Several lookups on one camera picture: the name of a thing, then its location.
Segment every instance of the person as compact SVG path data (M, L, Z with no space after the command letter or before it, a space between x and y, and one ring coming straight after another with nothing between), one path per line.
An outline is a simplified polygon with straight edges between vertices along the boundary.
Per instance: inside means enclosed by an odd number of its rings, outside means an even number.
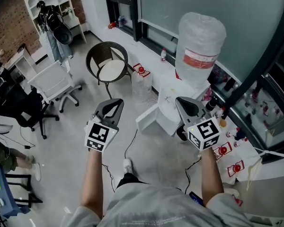
M0 165L7 173L14 171L16 167L30 169L37 181L41 180L41 170L39 163L34 163L34 156L26 156L20 151L8 148L0 142Z
M71 58L73 58L73 55L71 53L70 47L67 44L62 44L62 43L60 43L59 41L56 40L52 31L50 31L48 29L48 26L46 25L46 22L45 22L45 17L48 14L49 11L52 11L52 12L57 13L57 14L59 14L59 11L58 11L57 7L55 7L53 5L46 6L44 1L39 1L37 3L37 9L40 9L39 14L38 14L38 18L37 18L38 25L40 25L43 28L43 30L46 32L47 39L48 39L49 44L51 46L51 49L53 51L54 60L61 65L62 64L62 56L60 54L58 44L59 44L60 48L62 49L62 51L63 51L63 53L66 57L71 59Z
M176 188L142 183L133 175L129 159L123 162L124 178L117 186L107 214L103 217L102 157L89 152L81 204L67 227L162 226L221 227L253 226L236 203L223 193L223 185L213 150L201 153L204 207Z

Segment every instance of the white office chair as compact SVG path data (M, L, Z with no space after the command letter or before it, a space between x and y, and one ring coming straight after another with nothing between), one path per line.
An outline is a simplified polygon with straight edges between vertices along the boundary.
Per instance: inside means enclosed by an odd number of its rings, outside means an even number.
M76 107L79 106L79 102L73 98L70 93L75 89L82 90L81 85L75 86L69 75L70 66L68 61L66 61L63 66L66 66L67 71L55 62L39 72L28 82L28 84L37 88L48 104L50 104L53 99L58 99L63 95L59 105L60 113L63 113L63 103L66 98L69 98Z

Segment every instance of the blue tablecloth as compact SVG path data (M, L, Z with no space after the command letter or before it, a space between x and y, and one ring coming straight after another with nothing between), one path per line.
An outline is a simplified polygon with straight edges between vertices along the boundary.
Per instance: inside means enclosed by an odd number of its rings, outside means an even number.
M0 213L5 218L17 216L18 213L28 213L30 211L28 206L19 208L16 204L13 195L9 189L9 184L4 175L4 170L0 165L0 198L3 199L5 205L0 207Z

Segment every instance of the forearm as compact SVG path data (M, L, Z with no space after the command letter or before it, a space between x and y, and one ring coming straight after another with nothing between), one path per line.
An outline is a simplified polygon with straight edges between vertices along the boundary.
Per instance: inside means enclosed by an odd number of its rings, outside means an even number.
M86 173L83 182L81 206L103 217L103 181L102 154L96 150L89 152Z
M213 150L211 148L206 149L201 155L202 197L204 206L206 206L213 196L224 192L224 189Z

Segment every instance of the jeans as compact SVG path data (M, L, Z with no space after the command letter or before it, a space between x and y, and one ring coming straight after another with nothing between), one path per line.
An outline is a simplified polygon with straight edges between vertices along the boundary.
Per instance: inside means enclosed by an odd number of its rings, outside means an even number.
M47 38L49 41L49 44L51 45L52 51L53 51L53 57L55 61L62 61L62 56L60 55L59 47L62 49L62 52L65 57L68 57L71 55L71 49L68 46L68 44L62 44L59 41L56 40L53 33L51 31L47 31Z
M119 182L117 188L124 185L124 184L127 184L127 183L143 183L143 184L146 184L144 182L140 182L139 179L136 176L134 176L133 174L125 173L124 177Z

